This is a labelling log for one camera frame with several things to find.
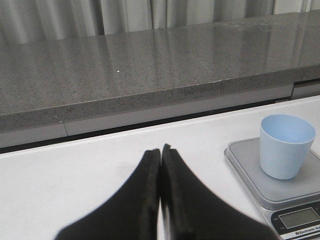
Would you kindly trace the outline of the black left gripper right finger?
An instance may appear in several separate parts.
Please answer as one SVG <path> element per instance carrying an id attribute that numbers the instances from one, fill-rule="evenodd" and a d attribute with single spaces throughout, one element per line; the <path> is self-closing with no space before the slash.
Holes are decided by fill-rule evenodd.
<path id="1" fill-rule="evenodd" d="M 277 240 L 267 225 L 233 208 L 209 190 L 178 151 L 165 144 L 160 198 L 170 240 Z"/>

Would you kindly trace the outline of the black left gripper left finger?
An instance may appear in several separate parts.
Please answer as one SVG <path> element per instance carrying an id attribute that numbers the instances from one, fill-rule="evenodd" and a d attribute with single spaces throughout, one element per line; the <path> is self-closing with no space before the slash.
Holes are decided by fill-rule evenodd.
<path id="1" fill-rule="evenodd" d="M 109 200 L 63 228 L 56 239 L 157 239 L 160 166 L 160 150 L 145 151 L 136 169 Z"/>

